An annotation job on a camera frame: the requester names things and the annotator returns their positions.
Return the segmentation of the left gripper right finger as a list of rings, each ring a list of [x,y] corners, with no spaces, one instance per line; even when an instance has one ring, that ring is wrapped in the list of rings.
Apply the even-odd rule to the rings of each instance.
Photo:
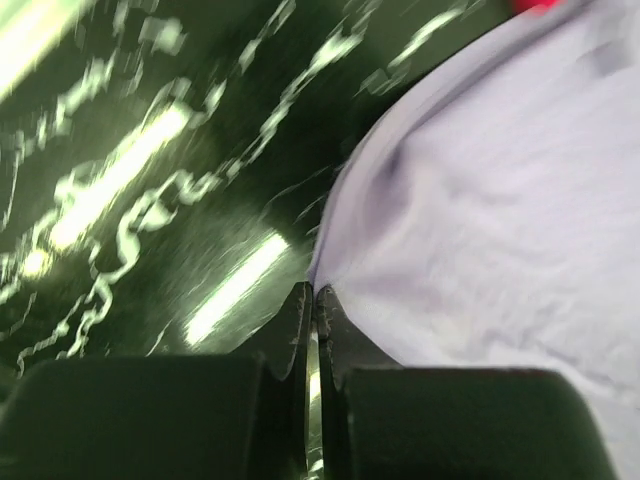
[[[466,353],[434,333],[353,322],[317,296],[329,479],[635,479],[639,327],[570,320],[486,332]]]

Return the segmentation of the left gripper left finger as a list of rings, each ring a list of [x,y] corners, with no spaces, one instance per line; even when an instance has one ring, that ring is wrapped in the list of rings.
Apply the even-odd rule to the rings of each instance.
[[[57,360],[1,416],[5,479],[296,479],[313,292],[228,354]]]

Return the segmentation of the lavender t shirt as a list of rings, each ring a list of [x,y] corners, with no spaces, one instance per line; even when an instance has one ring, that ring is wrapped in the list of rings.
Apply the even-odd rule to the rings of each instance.
[[[408,366],[639,404],[639,5],[523,13],[427,75],[334,185],[309,270]]]

